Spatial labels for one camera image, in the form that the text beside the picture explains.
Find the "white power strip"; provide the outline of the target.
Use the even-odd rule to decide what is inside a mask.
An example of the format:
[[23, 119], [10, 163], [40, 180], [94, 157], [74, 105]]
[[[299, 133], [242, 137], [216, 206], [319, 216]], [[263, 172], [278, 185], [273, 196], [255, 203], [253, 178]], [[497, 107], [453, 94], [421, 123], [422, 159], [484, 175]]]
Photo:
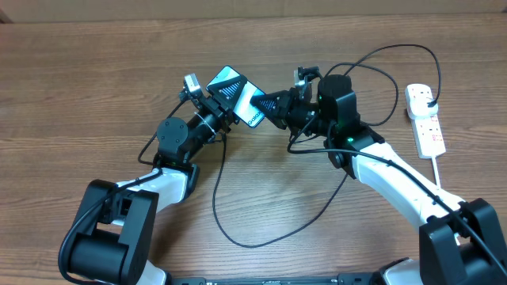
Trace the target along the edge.
[[[433, 99], [433, 94], [429, 86], [414, 83], [406, 87], [405, 97], [407, 110], [407, 102], [411, 97], [414, 99], [423, 97]], [[446, 152], [437, 114], [421, 120], [410, 119], [410, 121], [419, 158], [432, 159]]]

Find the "Samsung Galaxy smartphone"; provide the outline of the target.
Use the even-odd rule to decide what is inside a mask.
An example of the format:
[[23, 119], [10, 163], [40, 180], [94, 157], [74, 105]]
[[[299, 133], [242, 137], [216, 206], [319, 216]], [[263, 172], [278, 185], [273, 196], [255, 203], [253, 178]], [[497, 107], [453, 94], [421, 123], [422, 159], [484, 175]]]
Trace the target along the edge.
[[206, 90], [215, 99], [229, 104], [235, 117], [250, 128], [255, 128], [265, 118], [262, 111], [250, 103], [253, 97], [265, 93], [231, 66], [224, 66], [208, 83]]

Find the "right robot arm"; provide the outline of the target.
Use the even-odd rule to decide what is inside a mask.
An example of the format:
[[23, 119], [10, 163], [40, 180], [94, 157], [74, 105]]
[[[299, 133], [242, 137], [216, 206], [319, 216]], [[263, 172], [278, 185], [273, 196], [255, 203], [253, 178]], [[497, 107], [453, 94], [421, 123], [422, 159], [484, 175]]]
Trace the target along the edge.
[[419, 258], [395, 261], [372, 284], [504, 284], [506, 243], [494, 208], [439, 188], [405, 163], [361, 122], [350, 77], [328, 75], [316, 102], [298, 88], [251, 98], [267, 119], [294, 136], [325, 137], [321, 152], [337, 169], [376, 190], [418, 232]]

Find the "white charger plug adapter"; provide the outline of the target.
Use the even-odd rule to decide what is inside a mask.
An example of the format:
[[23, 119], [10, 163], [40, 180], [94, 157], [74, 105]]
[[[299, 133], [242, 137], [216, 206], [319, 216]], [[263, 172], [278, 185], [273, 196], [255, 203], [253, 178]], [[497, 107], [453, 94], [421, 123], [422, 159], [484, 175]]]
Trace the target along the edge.
[[410, 98], [407, 102], [407, 112], [412, 120], [421, 120], [435, 116], [438, 113], [439, 105], [433, 103], [433, 99], [423, 97], [419, 99]]

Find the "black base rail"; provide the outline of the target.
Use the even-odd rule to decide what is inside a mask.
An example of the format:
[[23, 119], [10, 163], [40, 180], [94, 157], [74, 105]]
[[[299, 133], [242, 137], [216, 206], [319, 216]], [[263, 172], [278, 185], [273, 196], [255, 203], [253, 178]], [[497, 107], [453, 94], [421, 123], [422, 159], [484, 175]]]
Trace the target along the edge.
[[205, 279], [204, 277], [172, 278], [170, 285], [375, 285], [375, 284], [422, 284], [415, 274], [394, 275], [386, 281], [379, 272], [340, 273], [336, 276], [276, 277]]

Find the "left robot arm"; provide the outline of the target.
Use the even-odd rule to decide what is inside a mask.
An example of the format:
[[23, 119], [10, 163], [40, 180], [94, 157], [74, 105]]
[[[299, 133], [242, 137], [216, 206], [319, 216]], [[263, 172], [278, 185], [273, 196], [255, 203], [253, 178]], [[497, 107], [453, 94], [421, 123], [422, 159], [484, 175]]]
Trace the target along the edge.
[[193, 192], [199, 168], [191, 159], [239, 121], [235, 106], [246, 84], [239, 74], [211, 84], [205, 96], [196, 76], [185, 76], [180, 100], [196, 106], [195, 116], [185, 122], [169, 114], [158, 125], [158, 151], [147, 175], [89, 183], [60, 246], [58, 266], [64, 279], [74, 284], [171, 282], [169, 273], [148, 260], [155, 216]]

